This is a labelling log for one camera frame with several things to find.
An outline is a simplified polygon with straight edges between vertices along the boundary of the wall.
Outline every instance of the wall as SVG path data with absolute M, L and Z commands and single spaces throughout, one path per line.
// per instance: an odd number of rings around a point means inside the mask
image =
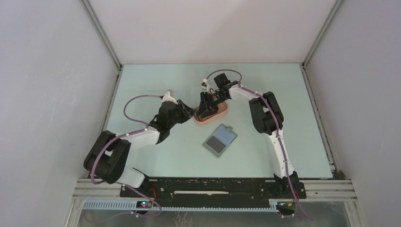
M 401 1 L 348 0 L 308 65 L 369 226 L 401 221 Z
M 302 62 L 335 0 L 92 0 L 122 63 Z
M 78 0 L 0 2 L 1 226 L 61 226 L 116 67 Z

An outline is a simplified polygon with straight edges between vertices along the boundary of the white wall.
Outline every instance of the white wall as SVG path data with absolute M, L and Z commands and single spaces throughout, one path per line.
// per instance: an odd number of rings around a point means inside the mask
M 401 1 L 348 0 L 308 71 L 369 226 L 400 226 Z
M 122 63 L 302 62 L 335 0 L 92 0 Z
M 0 1 L 1 226 L 61 226 L 116 67 L 78 0 Z

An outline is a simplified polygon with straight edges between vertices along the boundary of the white table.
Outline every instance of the white table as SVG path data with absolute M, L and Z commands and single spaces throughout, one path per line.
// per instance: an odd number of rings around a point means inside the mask
M 271 91 L 284 115 L 283 132 L 288 155 L 299 177 L 330 178 L 331 170 L 298 64 L 149 64 L 125 65 L 107 129 L 122 133 L 143 128 L 123 115 L 125 103 L 142 94 L 163 95 L 168 89 L 190 107 L 200 101 L 202 80 L 212 71 L 234 69 L 242 84 L 260 93 Z M 233 81 L 238 75 L 226 72 Z M 127 108 L 129 116 L 146 122 L 157 114 L 161 100 L 141 98 Z M 149 176 L 176 177 L 273 177 L 272 149 L 252 124 L 249 106 L 228 100 L 226 116 L 206 126 L 193 119 L 177 124 L 162 143 L 131 150 L 127 165 Z M 238 134 L 217 158 L 202 143 L 223 123 Z

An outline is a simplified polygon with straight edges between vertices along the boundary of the white panel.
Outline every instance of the white panel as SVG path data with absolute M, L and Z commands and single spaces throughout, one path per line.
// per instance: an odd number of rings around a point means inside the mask
M 122 63 L 302 62 L 335 0 L 92 0 Z
M 115 76 L 78 0 L 0 1 L 0 226 L 62 225 Z
M 401 1 L 345 1 L 308 66 L 368 226 L 400 226 Z

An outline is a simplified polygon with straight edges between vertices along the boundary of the orange container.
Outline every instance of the orange container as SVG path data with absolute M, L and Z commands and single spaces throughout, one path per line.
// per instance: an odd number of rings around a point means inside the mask
M 202 119 L 202 121 L 199 121 L 198 117 L 196 116 L 196 114 L 194 114 L 193 115 L 193 119 L 195 120 L 195 122 L 198 125 L 203 126 L 203 125 L 209 124 L 210 122 L 212 122 L 212 121 L 214 121 L 214 120 L 216 120 L 216 119 L 218 119 L 218 118 L 220 118 L 220 117 L 222 117 L 222 116 L 227 114 L 228 105 L 227 105 L 226 102 L 222 102 L 222 103 L 218 104 L 217 107 L 218 107 L 217 113 L 215 113 L 214 115 L 205 117 L 205 118 Z

